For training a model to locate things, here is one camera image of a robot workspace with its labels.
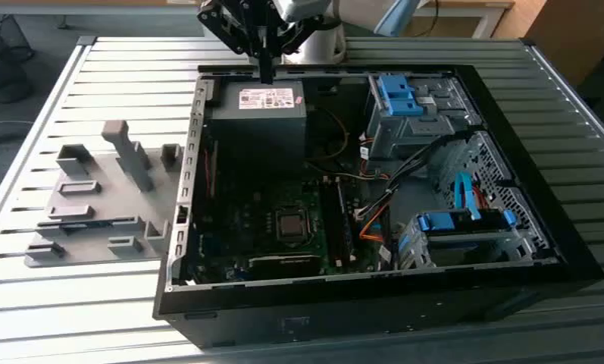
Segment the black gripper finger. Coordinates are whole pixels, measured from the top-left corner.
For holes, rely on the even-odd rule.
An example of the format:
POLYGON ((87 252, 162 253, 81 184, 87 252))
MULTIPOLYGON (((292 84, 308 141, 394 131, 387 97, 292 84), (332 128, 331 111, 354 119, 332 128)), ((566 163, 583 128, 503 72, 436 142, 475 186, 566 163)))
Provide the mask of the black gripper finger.
POLYGON ((274 82, 275 77, 275 59, 282 55, 290 55, 296 52, 303 42, 310 38, 312 33, 324 27, 324 16, 316 15, 306 18, 282 30, 286 24, 282 19, 272 20, 267 23, 267 82, 274 82))
POLYGON ((251 57, 259 79, 267 82, 267 54, 253 15, 250 1, 203 1, 197 17, 233 52, 251 57))

